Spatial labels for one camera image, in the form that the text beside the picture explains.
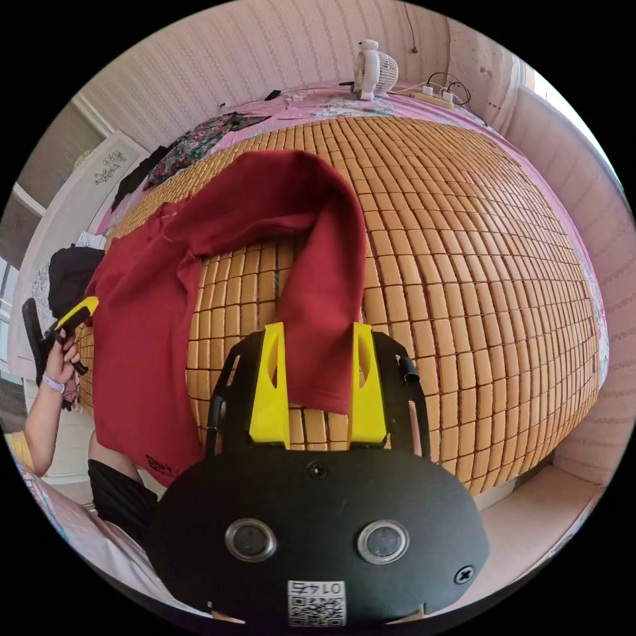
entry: wristband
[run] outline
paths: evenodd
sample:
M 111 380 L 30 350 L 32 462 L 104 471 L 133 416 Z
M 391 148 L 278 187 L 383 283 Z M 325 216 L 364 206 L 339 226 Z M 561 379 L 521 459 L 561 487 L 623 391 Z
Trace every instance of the wristband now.
M 64 395 L 64 392 L 66 391 L 65 384 L 59 384 L 59 382 L 54 382 L 53 380 L 51 380 L 51 378 L 48 377 L 46 373 L 44 373 L 44 375 L 42 376 L 42 381 L 45 384 L 48 384 L 52 389 L 55 389 L 58 393 L 61 393 L 62 395 Z

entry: power strip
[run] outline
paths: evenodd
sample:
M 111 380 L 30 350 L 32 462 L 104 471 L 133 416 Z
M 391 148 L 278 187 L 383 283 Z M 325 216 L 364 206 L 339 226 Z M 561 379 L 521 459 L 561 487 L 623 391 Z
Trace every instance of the power strip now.
M 414 97 L 415 99 L 419 99 L 421 101 L 427 101 L 430 104 L 435 104 L 436 106 L 442 106 L 444 108 L 454 108 L 454 104 L 451 101 L 445 101 L 440 97 L 433 97 L 432 95 L 425 95 L 424 93 L 419 93 L 417 91 L 413 91 L 412 93 L 408 93 L 409 97 Z

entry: screw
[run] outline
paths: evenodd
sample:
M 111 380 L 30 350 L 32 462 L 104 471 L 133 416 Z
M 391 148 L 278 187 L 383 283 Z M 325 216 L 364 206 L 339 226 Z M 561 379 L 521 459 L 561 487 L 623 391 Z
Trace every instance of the screw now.
M 464 565 L 464 567 L 455 574 L 455 584 L 463 585 L 468 583 L 475 574 L 475 568 L 472 565 Z
M 307 466 L 307 473 L 310 477 L 314 477 L 316 479 L 320 479 L 321 477 L 326 477 L 329 470 L 324 464 L 320 462 L 311 462 L 309 466 Z

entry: human arm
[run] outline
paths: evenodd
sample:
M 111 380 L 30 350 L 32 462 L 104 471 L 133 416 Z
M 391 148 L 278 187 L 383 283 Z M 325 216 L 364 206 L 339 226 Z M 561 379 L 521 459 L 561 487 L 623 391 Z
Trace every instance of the human arm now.
M 79 360 L 74 337 L 69 338 L 64 347 L 55 342 L 46 362 L 46 375 L 58 384 L 66 384 L 75 372 L 73 364 Z M 63 399 L 61 393 L 42 382 L 26 418 L 26 444 L 38 477 L 46 473 L 53 461 Z

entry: camera lens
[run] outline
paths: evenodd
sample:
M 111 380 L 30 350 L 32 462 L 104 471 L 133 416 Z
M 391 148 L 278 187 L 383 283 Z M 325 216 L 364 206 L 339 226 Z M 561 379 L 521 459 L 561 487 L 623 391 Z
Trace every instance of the camera lens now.
M 382 519 L 367 525 L 358 537 L 358 553 L 367 562 L 383 565 L 399 559 L 409 546 L 409 535 L 397 521 Z
M 239 519 L 225 532 L 225 545 L 241 561 L 258 562 L 276 550 L 272 529 L 258 519 Z

